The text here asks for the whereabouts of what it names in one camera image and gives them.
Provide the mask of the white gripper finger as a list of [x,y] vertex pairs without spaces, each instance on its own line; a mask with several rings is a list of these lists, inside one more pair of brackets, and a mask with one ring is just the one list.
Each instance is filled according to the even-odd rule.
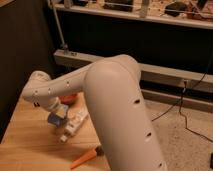
[[60,118],[66,118],[68,113],[68,106],[61,105],[60,108],[56,111],[56,115]]

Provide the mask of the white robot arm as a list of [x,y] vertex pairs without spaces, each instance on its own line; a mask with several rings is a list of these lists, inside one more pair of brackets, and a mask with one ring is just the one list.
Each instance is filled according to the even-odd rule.
[[33,72],[22,97],[49,112],[60,109],[58,98],[82,92],[111,171],[167,171],[140,90],[141,70],[129,55],[102,58],[52,79]]

